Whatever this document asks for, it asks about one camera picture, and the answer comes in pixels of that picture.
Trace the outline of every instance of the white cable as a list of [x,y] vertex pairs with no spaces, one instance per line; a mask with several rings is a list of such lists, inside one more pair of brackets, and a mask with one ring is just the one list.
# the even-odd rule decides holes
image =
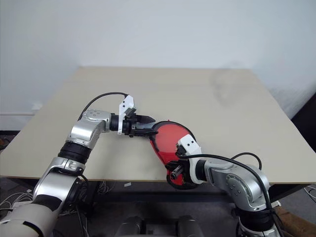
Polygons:
[[4,202],[2,203],[2,205],[5,204],[5,203],[8,203],[8,204],[9,204],[9,208],[11,207],[11,203],[10,203],[9,201],[4,201]]
[[60,213],[59,216],[68,216],[68,215],[72,215],[72,214],[75,214],[75,213],[77,213],[76,210],[71,210],[71,211],[67,210],[67,211],[64,211],[64,212]]
[[316,197],[315,197],[315,196],[313,196],[313,195],[311,195],[311,194],[307,191],[307,189],[306,189],[306,188],[304,188],[304,190],[305,190],[305,192],[306,192],[309,196],[311,196],[312,198],[315,198],[315,199],[316,199]]
[[114,187],[115,187],[115,184],[116,184],[117,182],[115,181],[115,183],[113,184],[113,186],[109,189],[109,190],[107,190],[105,193],[108,193],[109,191],[111,191]]
[[84,217],[85,217],[85,227],[83,227],[83,228],[84,228],[85,232],[87,233],[87,237],[90,237],[90,235],[88,233],[88,219],[86,216],[84,216]]
[[10,208],[12,208],[13,205],[14,205],[16,202],[19,202],[19,201],[24,200],[24,199],[27,199],[27,200],[29,200],[29,201],[32,201],[33,195],[30,194],[30,193],[22,193],[19,197],[17,197],[17,198],[14,200],[14,202],[12,203],[12,205],[11,205]]
[[311,188],[311,189],[315,189],[316,190],[316,188],[314,188],[314,187],[312,187],[312,186],[308,186],[309,188]]
[[18,201],[16,201],[15,203],[21,202],[21,201],[32,201],[32,199],[29,198],[29,197],[23,197],[23,198],[20,198],[20,199],[19,199]]
[[87,234],[87,237],[90,237],[90,235],[89,235],[87,229],[86,229],[85,227],[83,227],[83,229],[85,230],[85,232],[86,232],[86,234]]
[[25,193],[15,193],[15,194],[12,194],[10,196],[8,196],[5,200],[3,200],[1,203],[0,203],[0,206],[4,204],[4,202],[6,202],[10,197],[13,197],[14,195],[17,195],[17,194],[25,194]]
[[100,185],[98,192],[101,194],[106,193],[109,190],[109,187],[106,185],[106,181],[103,181],[102,184]]

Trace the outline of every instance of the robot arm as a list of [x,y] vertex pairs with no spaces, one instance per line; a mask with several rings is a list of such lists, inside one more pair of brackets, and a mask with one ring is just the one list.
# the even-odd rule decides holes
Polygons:
[[[177,155],[191,156],[201,154],[201,147],[188,134],[177,144]],[[265,197],[257,178],[239,165],[216,158],[191,158],[190,178],[200,184],[203,181],[226,191],[233,199],[239,215],[240,228],[248,237],[279,237],[280,233],[268,210]],[[270,185],[264,173],[252,166],[262,180],[265,189]]]
[[135,111],[133,97],[129,95],[120,104],[119,115],[101,110],[85,111],[37,183],[32,203],[16,208],[0,221],[0,236],[50,236],[59,213],[78,199],[82,185],[78,176],[83,174],[100,133],[118,131],[130,137],[156,133],[150,128],[137,128],[141,123],[155,120],[136,115]]

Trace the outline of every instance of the beige table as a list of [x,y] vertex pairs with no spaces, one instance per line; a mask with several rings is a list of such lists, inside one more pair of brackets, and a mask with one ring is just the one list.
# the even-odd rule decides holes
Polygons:
[[[0,174],[39,178],[83,107],[111,91],[131,94],[137,113],[188,127],[205,153],[254,152],[271,183],[316,182],[316,154],[249,70],[80,68],[0,157]],[[91,107],[118,113],[119,95]],[[251,157],[240,158],[257,165]],[[164,181],[166,170],[144,138],[102,134],[86,164],[90,180]]]

